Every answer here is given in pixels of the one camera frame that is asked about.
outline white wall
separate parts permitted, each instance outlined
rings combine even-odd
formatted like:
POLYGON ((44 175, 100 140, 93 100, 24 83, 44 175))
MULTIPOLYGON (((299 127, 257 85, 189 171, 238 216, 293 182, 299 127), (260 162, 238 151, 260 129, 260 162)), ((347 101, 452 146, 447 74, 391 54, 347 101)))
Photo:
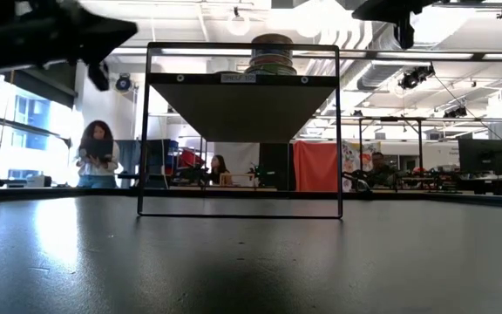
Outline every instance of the white wall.
POLYGON ((124 97, 113 86, 110 86, 109 91, 100 92, 86 76, 86 66, 83 64, 77 66, 76 90, 78 98, 75 106, 82 113, 84 126, 100 119, 110 126, 116 140, 134 139, 133 99, 124 97))

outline black metal frame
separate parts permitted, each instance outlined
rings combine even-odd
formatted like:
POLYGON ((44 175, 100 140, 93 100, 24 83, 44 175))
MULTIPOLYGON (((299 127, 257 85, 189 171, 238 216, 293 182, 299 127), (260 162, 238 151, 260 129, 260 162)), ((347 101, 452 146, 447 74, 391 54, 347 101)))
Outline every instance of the black metal frame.
MULTIPOLYGON (((152 58, 159 56, 163 49, 224 49, 224 50, 253 50, 253 49, 282 49, 291 51, 323 51, 334 53, 335 60, 335 76, 333 78, 317 77, 317 81, 322 85, 331 85, 335 88, 336 93, 336 151, 337 159, 342 160, 342 130, 341 130, 341 107, 340 107, 340 49, 334 45, 319 45, 319 44, 229 44, 229 43, 149 43, 146 47, 146 71, 145 71, 145 94, 143 105, 143 129, 141 134, 141 160, 139 164, 139 185, 137 199, 137 214, 141 216, 161 216, 161 217, 208 217, 208 218, 274 218, 274 219, 341 219, 343 216, 343 186, 342 186, 342 163, 338 162, 337 178, 337 215, 334 216, 313 216, 313 215, 186 215, 186 214, 148 214, 143 212, 143 201, 145 197, 146 185, 146 141, 148 132, 148 101, 149 89, 151 83, 157 81, 171 81, 176 79, 176 74, 172 73, 152 73, 152 58)), ((196 55, 187 55, 188 57, 198 57, 196 55)), ((193 81, 195 84, 213 83, 208 81, 213 75, 191 75, 184 74, 184 81, 193 81)), ((258 76, 257 84, 259 85, 277 85, 284 81, 286 85, 302 85, 301 77, 271 77, 258 76)))

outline ceiling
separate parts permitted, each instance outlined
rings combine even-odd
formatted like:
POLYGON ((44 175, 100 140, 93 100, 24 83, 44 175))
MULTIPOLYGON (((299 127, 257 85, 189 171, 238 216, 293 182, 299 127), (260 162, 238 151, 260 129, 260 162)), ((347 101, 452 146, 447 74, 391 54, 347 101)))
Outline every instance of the ceiling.
MULTIPOLYGON (((139 26, 139 33, 123 45, 123 47, 129 48, 143 48, 152 41, 249 43, 258 35, 276 32, 291 37, 298 44, 338 44, 346 49, 369 49, 372 47, 372 44, 370 45, 370 40, 373 38, 372 29, 376 28, 371 23, 351 20, 350 11, 339 11, 333 8, 328 13, 327 11, 314 11, 312 8, 317 6, 311 6, 306 10, 301 9, 299 11, 301 13, 299 13, 298 10, 304 8, 304 4, 293 10, 272 10, 270 0, 204 2, 193 0, 167 2, 161 0, 81 0, 80 2, 88 10, 98 14, 136 22, 139 26), (240 14, 248 17, 250 21, 249 31, 242 36, 234 35, 227 28, 227 20, 233 16, 234 6, 237 6, 240 14), (315 28, 315 21, 307 17, 308 14, 316 16, 317 23, 325 23, 323 20, 327 19, 331 20, 331 18, 323 18, 327 14, 332 15, 332 20, 342 22, 336 25, 326 22, 326 25, 332 27, 332 31, 321 31, 316 36, 311 36, 310 33, 307 33, 307 29, 315 28)), ((447 18, 456 18, 454 15, 449 16, 444 11, 440 12, 441 16, 431 19, 431 21, 437 22, 425 25, 423 30, 420 26, 420 34, 429 34, 429 37, 434 38, 435 33, 447 25, 447 18)), ((458 23, 458 26, 455 26, 451 33, 440 34, 439 36, 443 38, 425 49, 502 51, 502 19, 496 18, 497 13, 496 10, 471 10, 469 14, 462 11, 460 14, 464 22, 458 23)), ((420 16, 420 20, 425 18, 424 14, 420 16)), ((121 69, 117 70, 119 72, 143 72, 144 50, 132 53, 115 53, 111 56, 110 61, 117 66, 117 69, 121 69)), ((244 69, 248 63, 247 58, 234 58, 233 61, 240 65, 238 70, 244 69)), ((168 72, 175 72, 181 68, 184 70, 193 68, 198 69, 195 72, 206 72, 206 66, 204 68, 202 64, 198 66, 199 62, 206 63, 207 59, 165 57, 154 60, 155 64, 161 65, 168 72)), ((295 59, 295 68, 298 74, 307 73, 310 75, 312 69, 315 68, 312 66, 314 62, 307 59, 295 59)), ((346 68, 352 69, 351 65, 352 62, 348 62, 346 68)), ((409 69, 404 67, 395 75, 387 78, 373 92, 358 93, 354 91, 355 95, 346 93, 346 97, 343 99, 347 99, 349 103, 344 101, 343 114, 350 115, 354 110, 363 109, 365 113, 374 116, 403 114, 411 117, 427 117, 433 114, 436 117, 441 117, 443 112, 436 113, 436 108, 446 109, 447 104, 454 104, 455 98, 466 98, 466 105, 473 115, 485 116, 488 99, 502 88, 502 63, 435 62, 433 65, 436 77, 430 78, 413 91, 404 92, 397 87, 397 81, 402 77, 404 71, 409 69)), ((326 67, 327 64, 318 65, 316 74, 321 73, 322 71, 319 69, 324 66, 326 67)), ((343 76, 346 75, 351 74, 349 71, 344 71, 343 76)), ((325 108, 321 106, 320 109, 322 109, 322 114, 335 114, 333 107, 323 110, 325 108)))

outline gray panel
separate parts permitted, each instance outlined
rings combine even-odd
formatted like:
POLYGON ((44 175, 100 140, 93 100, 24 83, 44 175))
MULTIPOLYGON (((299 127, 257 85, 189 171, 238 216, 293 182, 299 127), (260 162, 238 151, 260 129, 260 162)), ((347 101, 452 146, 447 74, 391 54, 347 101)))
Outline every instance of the gray panel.
MULTIPOLYGON (((138 218, 136 203, 0 203, 0 313, 502 313, 502 208, 344 201, 340 222, 138 218)), ((336 201, 145 204, 314 214, 336 201)))
POLYGON ((252 143, 288 143, 334 91, 325 86, 153 87, 206 140, 252 143))

